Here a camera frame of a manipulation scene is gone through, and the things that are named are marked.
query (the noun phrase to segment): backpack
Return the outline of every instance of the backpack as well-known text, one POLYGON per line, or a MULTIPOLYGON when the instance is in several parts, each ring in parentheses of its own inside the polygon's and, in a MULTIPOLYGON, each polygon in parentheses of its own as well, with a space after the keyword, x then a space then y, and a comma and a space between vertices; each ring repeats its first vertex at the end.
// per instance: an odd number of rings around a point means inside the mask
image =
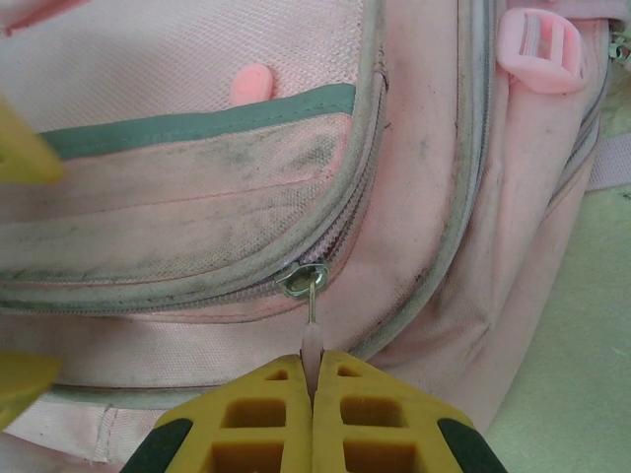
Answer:
POLYGON ((119 471, 165 410, 296 353, 312 278, 327 349, 488 427, 624 0, 35 3, 2 17, 1 93, 66 176, 0 185, 0 347, 63 369, 2 471, 119 471))

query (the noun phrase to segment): yellow plastic claw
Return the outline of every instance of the yellow plastic claw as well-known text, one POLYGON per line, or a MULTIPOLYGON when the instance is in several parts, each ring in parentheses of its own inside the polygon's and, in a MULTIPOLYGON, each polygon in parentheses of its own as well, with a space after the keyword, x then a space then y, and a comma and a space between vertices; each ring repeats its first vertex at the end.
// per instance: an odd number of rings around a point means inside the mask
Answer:
POLYGON ((297 355, 163 415, 121 473, 311 473, 312 406, 297 355))
POLYGON ((440 419, 456 408, 342 352, 325 352, 314 404, 314 473, 461 473, 440 419))
POLYGON ((0 181, 51 183, 63 172, 61 161, 48 144, 0 97, 0 181))
POLYGON ((60 370, 59 360, 0 350, 0 430, 33 404, 60 370))

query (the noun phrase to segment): pink fabric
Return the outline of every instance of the pink fabric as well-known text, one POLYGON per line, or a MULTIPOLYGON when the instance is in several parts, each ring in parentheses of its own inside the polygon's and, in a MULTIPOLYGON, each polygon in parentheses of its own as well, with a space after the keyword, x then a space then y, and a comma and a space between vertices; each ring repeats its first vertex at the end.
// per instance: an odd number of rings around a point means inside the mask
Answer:
MULTIPOLYGON (((574 6, 571 16, 581 18, 588 12, 600 17, 597 6, 609 8, 603 16, 621 15, 623 2, 561 5, 574 6)), ((327 348, 355 345, 409 297, 431 264, 451 204, 457 1, 410 1, 405 8, 386 2, 386 7, 390 126, 362 233, 343 271, 318 297, 327 348)), ((464 245, 419 316, 372 358, 378 367, 451 400, 482 430, 526 352, 587 185, 591 161, 550 204, 604 76, 606 21, 578 25, 590 70, 584 91, 538 96, 518 83, 509 85, 507 75, 497 71, 491 152, 464 245)), ((133 321, 67 317, 64 326, 3 316, 0 342, 63 355, 62 380, 68 384, 203 385, 297 351, 305 308, 284 306, 288 310, 268 316, 279 301, 192 311, 177 321, 170 314, 170 323, 152 314, 133 321), (206 323, 244 314, 261 319, 206 323), (196 348, 194 359, 174 356, 183 343, 196 348)), ((8 432, 42 446, 3 436, 0 459, 13 468, 3 471, 83 473, 93 470, 78 458, 124 462, 159 415, 159 410, 39 401, 8 432), (31 467, 29 461, 39 463, 31 467)), ((119 466, 99 468, 109 473, 119 466)))

